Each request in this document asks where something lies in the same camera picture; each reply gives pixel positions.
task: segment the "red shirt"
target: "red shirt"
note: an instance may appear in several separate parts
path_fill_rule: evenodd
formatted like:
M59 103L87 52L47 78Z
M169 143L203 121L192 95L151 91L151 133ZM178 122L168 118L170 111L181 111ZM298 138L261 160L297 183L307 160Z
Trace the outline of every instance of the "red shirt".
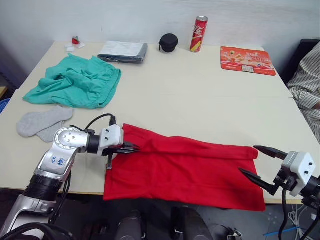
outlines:
M104 200L163 199L218 208L264 211L263 190L238 168L256 173L253 147L166 137L124 124L139 152L118 154L106 172Z

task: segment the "gray sock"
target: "gray sock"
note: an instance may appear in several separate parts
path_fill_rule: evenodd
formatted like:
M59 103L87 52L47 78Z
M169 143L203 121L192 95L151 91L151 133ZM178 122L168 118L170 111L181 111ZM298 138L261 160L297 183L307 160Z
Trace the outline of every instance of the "gray sock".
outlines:
M22 137L31 137L61 121L70 119L72 115L72 108L61 106L55 106L46 112L28 112L16 124L16 131Z
M52 125L40 132L37 132L36 135L42 139L42 141L46 143L50 143L54 141L55 133L58 131L60 128L64 126L64 121L60 121L56 123L55 125Z

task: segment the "black cable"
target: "black cable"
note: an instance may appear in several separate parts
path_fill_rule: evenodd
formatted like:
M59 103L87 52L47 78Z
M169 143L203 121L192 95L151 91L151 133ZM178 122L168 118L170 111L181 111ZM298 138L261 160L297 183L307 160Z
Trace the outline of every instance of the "black cable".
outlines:
M84 132L84 131L85 131L85 130L82 130L80 127L77 127L77 126L75 126L75 125L70 125L70 127L75 128L75 129L78 129L78 130L81 131L81 132Z
M286 201L287 190L282 190L282 209L283 209L283 222L279 229L279 240L282 240L282 232L284 231L287 222L288 222L288 209L287 209L287 201Z
M312 230L315 228L319 220L320 220L320 207L318 208L315 220L313 221L311 226L307 229L307 231L303 234L300 240L305 240L307 238L307 236L312 232Z
M61 195L61 199L60 199L60 202L59 202L59 205L58 207L54 210L53 214L52 214L52 217L50 219L50 223L51 224L54 224L57 220L57 218L59 217L59 213L60 213L60 210L67 198L67 194L69 192L69 189L70 189L70 185L71 185L71 172L69 173L69 176L68 178L66 179L65 183L64 183L64 186L63 186L63 190L62 190L62 195Z
M110 117L111 117L110 124L109 124L110 126L116 124L116 117L115 117L114 115L110 114L110 113L106 113L106 114L102 114L102 115L96 117L95 119L93 119L93 120L86 126L86 128L85 128L84 130L88 130L88 129L90 128L90 126L91 126L95 121L97 121L97 120L99 120L99 119L101 119L101 118L107 117L107 116L110 116Z
M6 235L1 237L0 240L15 239L15 237L17 237L27 231L33 230L33 229L38 229L41 232L43 232L44 235L48 238L48 240L57 240L58 239L56 233L50 227L48 227L40 222L31 222L31 223L27 223L22 226L19 226L19 227L15 228L14 230L8 232Z
M58 225L53 225L53 224L45 224L49 228L51 228L54 231L57 231L67 237L69 240L77 240L77 238L72 234L72 232L58 226Z
M217 226L221 226L223 228L225 228L226 230L228 230L229 232L232 231L232 228L230 227L227 227L227 226L224 226L224 225L221 225L221 224L215 224L214 227L217 227Z

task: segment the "red can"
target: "red can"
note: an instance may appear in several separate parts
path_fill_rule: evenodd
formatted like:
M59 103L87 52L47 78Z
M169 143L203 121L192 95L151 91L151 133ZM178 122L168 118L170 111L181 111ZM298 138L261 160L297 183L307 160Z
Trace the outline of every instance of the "red can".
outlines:
M191 46L190 46L191 52L197 53L200 51L202 42L204 41L207 23L208 23L208 18L206 16L196 17Z

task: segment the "cable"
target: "cable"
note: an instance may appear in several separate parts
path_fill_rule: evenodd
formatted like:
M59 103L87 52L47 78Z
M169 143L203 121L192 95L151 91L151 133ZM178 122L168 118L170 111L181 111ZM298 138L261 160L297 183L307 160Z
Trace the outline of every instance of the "cable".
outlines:
M306 232L304 233L304 235L302 236L302 238L300 240L305 240L308 235L312 232L312 230L315 228L315 226L317 225L317 223L320 220L320 207L317 210L317 214L316 214L316 218L313 221L313 223L311 224L311 226L306 230Z
M54 224L56 222L57 218L59 217L60 209L63 206L63 204L64 204L64 202L65 202L65 200L67 198L67 194L69 192L70 185L71 185L71 172L69 173L69 176L68 176L68 178L66 179L66 181L64 183L59 205L53 212L53 215L52 215L52 217L51 217L51 219L49 221L50 224Z
M8 232L6 235L4 235L3 237L0 238L0 240L11 240L11 239L15 239L17 236L33 230L33 229L38 229L41 232L44 233L44 235L49 239L49 240L57 240L57 235L55 234L55 232L48 226L44 225L43 223L39 223L39 222L31 222L31 223L27 223L24 224L22 226L17 227L16 229Z
M224 226L224 225L222 225L222 224L215 224L215 225L214 225L215 228L216 228L217 226L223 227L223 228L226 229L228 232L231 232L231 231L232 231L232 228L231 228L231 227Z
M76 237L72 234L72 232L57 226L57 225L53 225L53 224L45 224L46 226L48 226L49 228L51 228L54 231L57 231L59 233L61 233L62 235L64 235L66 238L68 238L69 240L77 240Z
M110 126L117 123L116 117L115 117L114 115L112 115L112 114L110 114L110 113L106 113L106 114L102 114L102 115L96 117L95 119L93 119L93 120L85 127L84 130L88 130L88 128L90 128L90 126L91 126L95 121L97 121L97 120L99 120L99 119L101 119L101 118L107 117L107 116L110 116L110 117L111 117L111 119L110 119L110 124L109 124Z
M295 230L295 229L298 229L298 228L296 226L294 226L294 227L287 228L287 229L283 230L282 232L286 233L286 232L290 232L290 231ZM269 236L273 236L273 235L276 235L276 234L279 234L279 231L268 232L268 233L263 234L263 236L269 237Z
M298 208L298 206L295 205L295 208L294 208L294 205L291 205L291 207L292 207L292 211L288 213L288 217L292 221L293 225L296 226L295 240L299 240L304 235L303 229L300 227L300 216L307 209L307 206L302 205L301 207Z
M75 125L70 125L70 127L75 128L75 129L78 129L78 130L81 131L81 132L84 132L84 131L85 131L85 130L82 130L80 127L77 127L77 126L75 126Z
M279 229L279 240L282 240L282 232L284 231L287 222L288 222L288 209L287 209L287 201L286 201L287 190L284 188L282 190L282 209L283 209L283 222Z

